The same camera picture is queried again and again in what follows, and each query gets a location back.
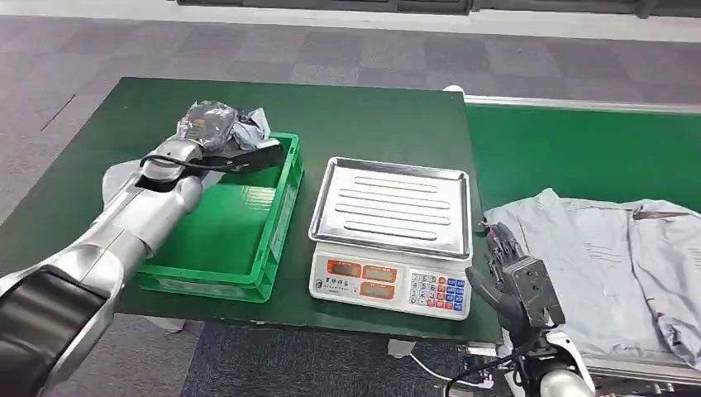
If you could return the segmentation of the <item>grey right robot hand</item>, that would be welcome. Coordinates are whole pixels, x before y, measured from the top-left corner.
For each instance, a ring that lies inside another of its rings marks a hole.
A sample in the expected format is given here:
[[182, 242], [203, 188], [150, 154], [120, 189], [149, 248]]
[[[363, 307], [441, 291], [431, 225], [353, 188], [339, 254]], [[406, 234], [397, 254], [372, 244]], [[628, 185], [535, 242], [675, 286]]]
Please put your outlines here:
[[546, 264], [524, 252], [512, 231], [502, 222], [481, 224], [487, 244], [490, 277], [469, 267], [467, 280], [498, 315], [509, 332], [529, 332], [565, 323]]

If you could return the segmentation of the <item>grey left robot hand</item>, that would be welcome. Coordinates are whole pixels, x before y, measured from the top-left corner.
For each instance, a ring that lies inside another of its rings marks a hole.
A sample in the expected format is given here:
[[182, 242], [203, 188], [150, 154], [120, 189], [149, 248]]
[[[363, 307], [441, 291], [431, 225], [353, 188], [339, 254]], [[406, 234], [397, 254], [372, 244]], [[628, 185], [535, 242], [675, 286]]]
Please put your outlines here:
[[252, 173], [284, 163], [284, 146], [274, 143], [250, 151], [225, 151], [205, 155], [199, 162], [206, 170], [227, 174]]

